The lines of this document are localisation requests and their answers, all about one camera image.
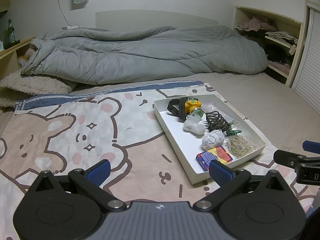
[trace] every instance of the colorful card box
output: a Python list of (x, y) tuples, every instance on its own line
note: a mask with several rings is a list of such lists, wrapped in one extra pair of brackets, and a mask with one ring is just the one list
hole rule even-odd
[(218, 160), (222, 164), (227, 164), (233, 159), (222, 146), (219, 146), (197, 154), (196, 160), (204, 171), (208, 171), (212, 160)]

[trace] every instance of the bottle label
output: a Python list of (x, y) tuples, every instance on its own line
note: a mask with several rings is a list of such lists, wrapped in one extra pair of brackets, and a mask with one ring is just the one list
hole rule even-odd
[(14, 32), (9, 35), (9, 43), (14, 43), (16, 41), (16, 37), (14, 36)]

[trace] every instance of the headboard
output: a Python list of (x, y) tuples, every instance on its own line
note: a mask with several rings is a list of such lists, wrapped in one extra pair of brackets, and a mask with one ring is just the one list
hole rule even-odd
[(212, 19), (166, 11), (115, 10), (96, 13), (96, 28), (113, 32), (133, 31), (156, 26), (181, 28), (217, 24), (218, 21)]

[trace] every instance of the shelf board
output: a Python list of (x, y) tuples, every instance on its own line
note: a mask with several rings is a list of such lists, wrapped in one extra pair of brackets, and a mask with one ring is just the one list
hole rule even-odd
[(276, 43), (278, 43), (278, 44), (280, 44), (280, 45), (282, 45), (282, 46), (284, 46), (284, 47), (286, 47), (286, 48), (289, 48), (289, 49), (291, 48), (290, 45), (288, 45), (288, 44), (286, 44), (286, 43), (284, 43), (284, 42), (281, 42), (281, 41), (279, 41), (279, 40), (277, 40), (277, 39), (274, 39), (274, 38), (272, 38), (272, 37), (265, 36), (265, 38), (268, 39), (268, 40), (274, 41), (274, 42), (276, 42)]
[(272, 65), (268, 65), (268, 68), (271, 68), (272, 70), (278, 72), (280, 75), (284, 76), (285, 78), (288, 78), (288, 75), (284, 72), (282, 72), (280, 69), (277, 69), (276, 67), (272, 66)]
[(236, 7), (243, 12), (251, 14), (252, 16), (263, 15), (263, 16), (268, 17), (269, 19), (275, 20), (278, 23), (288, 25), (288, 26), (295, 28), (295, 29), (298, 29), (298, 30), (300, 30), (300, 27), (303, 24), (302, 22), (300, 22), (298, 20), (289, 18), (284, 15), (280, 15), (277, 13), (272, 13), (272, 12), (268, 12), (268, 11), (264, 11), (264, 10), (260, 10), (260, 9), (255, 9), (255, 8), (249, 8), (249, 7), (242, 7), (242, 6), (236, 6)]
[(25, 40), (23, 42), (20, 42), (20, 43), (14, 45), (11, 48), (8, 48), (8, 49), (0, 51), (0, 59), (8, 56), (9, 54), (11, 54), (12, 52), (16, 51), (17, 49), (20, 49), (23, 46), (26, 46), (27, 44), (29, 44), (31, 42), (32, 39), (34, 39), (34, 37), (32, 37), (30, 39), (27, 39), (27, 40)]

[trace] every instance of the blue grip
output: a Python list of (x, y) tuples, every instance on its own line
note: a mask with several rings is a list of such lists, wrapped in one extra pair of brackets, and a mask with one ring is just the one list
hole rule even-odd
[(302, 144), (302, 148), (306, 152), (320, 154), (320, 143), (311, 142), (311, 141), (304, 141)]
[(93, 169), (88, 169), (86, 178), (87, 180), (91, 181), (96, 186), (100, 186), (109, 176), (111, 173), (111, 165), (108, 160), (101, 162), (97, 167)]
[(235, 177), (235, 172), (217, 160), (209, 164), (210, 177), (221, 187)]

